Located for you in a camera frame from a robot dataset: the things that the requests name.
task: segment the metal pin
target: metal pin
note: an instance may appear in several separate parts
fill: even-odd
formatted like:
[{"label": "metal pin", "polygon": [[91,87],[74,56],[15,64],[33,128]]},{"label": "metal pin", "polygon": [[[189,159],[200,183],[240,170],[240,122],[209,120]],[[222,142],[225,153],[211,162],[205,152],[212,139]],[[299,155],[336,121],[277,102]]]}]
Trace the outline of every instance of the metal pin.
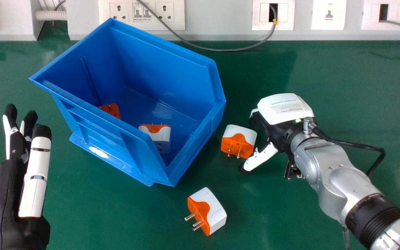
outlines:
[{"label": "metal pin", "polygon": [[197,229],[201,228],[203,225],[204,225],[204,223],[201,223],[200,225],[198,225],[198,226],[194,227],[192,230],[193,230],[193,231],[195,231],[195,230],[197,230]]},{"label": "metal pin", "polygon": [[184,220],[190,220],[190,219],[194,218],[194,216],[195,216],[195,213],[192,213],[192,214],[186,216],[186,217],[184,218]]},{"label": "metal pin", "polygon": [[198,225],[200,225],[200,224],[202,224],[203,223],[203,220],[199,220],[199,221],[197,221],[196,223],[194,223],[192,226],[193,227],[196,227],[196,226],[198,226]]}]

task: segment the silver robotic arm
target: silver robotic arm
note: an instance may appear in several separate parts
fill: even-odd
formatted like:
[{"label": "silver robotic arm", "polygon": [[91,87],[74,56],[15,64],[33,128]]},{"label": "silver robotic arm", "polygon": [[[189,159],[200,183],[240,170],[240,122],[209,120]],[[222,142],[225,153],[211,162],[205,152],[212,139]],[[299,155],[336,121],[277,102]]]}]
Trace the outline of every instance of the silver robotic arm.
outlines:
[{"label": "silver robotic arm", "polygon": [[267,133],[268,146],[260,152],[256,149],[240,172],[247,173],[271,158],[274,154],[264,153],[267,149],[285,152],[289,157],[285,178],[306,180],[316,190],[326,215],[348,228],[367,249],[400,250],[400,209],[353,166],[340,145],[322,136],[313,111],[299,96],[263,98],[250,121]]}]

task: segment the white flexible hose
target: white flexible hose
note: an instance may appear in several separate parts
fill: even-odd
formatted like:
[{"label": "white flexible hose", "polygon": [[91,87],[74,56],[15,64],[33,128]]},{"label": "white flexible hose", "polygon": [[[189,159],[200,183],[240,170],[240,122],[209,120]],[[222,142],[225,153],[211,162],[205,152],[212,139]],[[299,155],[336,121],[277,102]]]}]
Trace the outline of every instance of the white flexible hose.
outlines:
[{"label": "white flexible hose", "polygon": [[38,10],[35,11],[38,21],[67,21],[66,11]]}]

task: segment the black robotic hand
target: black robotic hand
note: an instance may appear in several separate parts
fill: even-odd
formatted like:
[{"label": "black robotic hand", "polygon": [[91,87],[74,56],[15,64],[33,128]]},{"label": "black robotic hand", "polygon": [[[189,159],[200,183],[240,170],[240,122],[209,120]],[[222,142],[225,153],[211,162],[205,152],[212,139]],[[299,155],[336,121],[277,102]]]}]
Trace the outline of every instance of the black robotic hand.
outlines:
[{"label": "black robotic hand", "polygon": [[7,105],[3,115],[6,160],[0,163],[0,250],[42,250],[50,237],[42,213],[51,131],[35,125],[35,111],[28,112],[20,127],[16,116],[16,107]]}]

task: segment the black rectangular opening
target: black rectangular opening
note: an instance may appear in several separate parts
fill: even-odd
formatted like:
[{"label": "black rectangular opening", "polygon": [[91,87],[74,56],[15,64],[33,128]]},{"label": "black rectangular opening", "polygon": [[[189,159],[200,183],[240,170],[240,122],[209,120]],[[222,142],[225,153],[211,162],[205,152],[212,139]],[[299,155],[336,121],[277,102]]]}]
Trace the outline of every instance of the black rectangular opening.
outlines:
[{"label": "black rectangular opening", "polygon": [[278,3],[270,3],[270,5],[269,5],[269,17],[268,17],[268,21],[269,22],[273,22],[273,19],[274,19],[274,13],[271,10],[271,6],[276,10],[277,18],[279,18],[278,17],[279,16],[279,9],[278,9],[279,4]]},{"label": "black rectangular opening", "polygon": [[381,5],[379,9],[379,21],[386,21],[389,15],[389,5]]}]

